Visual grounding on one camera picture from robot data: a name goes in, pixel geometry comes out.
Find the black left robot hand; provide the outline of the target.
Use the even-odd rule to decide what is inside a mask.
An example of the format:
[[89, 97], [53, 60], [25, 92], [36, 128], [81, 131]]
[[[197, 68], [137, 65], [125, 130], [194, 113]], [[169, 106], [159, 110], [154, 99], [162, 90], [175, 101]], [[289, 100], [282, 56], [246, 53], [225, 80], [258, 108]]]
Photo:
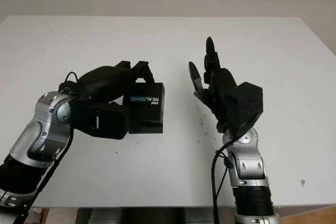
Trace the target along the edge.
[[112, 102], [131, 91], [138, 79], [154, 82], [149, 63], [139, 61], [132, 67], [129, 61], [120, 61], [115, 66], [93, 69], [75, 82], [65, 80], [58, 91], [73, 95], [79, 101]]

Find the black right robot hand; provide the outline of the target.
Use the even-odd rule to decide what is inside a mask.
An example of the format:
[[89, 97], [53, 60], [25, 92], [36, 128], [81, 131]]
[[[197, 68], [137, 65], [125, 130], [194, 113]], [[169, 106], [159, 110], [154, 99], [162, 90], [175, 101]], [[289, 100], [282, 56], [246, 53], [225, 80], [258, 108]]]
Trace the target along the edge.
[[224, 133], [228, 127], [225, 92], [237, 86], [232, 74], [221, 68], [218, 54], [215, 51], [211, 37], [206, 40], [206, 55], [204, 57], [204, 77], [202, 78], [193, 62], [188, 63], [194, 95], [206, 105], [217, 119], [217, 131]]

